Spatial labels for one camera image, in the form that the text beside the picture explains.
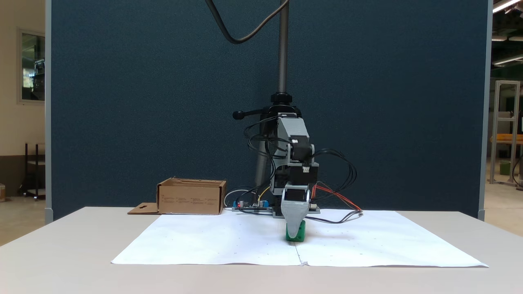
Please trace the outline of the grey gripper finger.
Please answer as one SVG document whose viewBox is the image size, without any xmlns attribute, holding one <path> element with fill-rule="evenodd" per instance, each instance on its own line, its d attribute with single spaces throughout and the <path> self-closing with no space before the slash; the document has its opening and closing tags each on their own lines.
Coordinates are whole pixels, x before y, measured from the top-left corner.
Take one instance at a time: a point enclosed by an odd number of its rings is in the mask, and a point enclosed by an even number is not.
<svg viewBox="0 0 523 294">
<path fill-rule="evenodd" d="M 286 240 L 305 240 L 309 203 L 282 201 L 281 210 L 286 221 Z"/>
</svg>

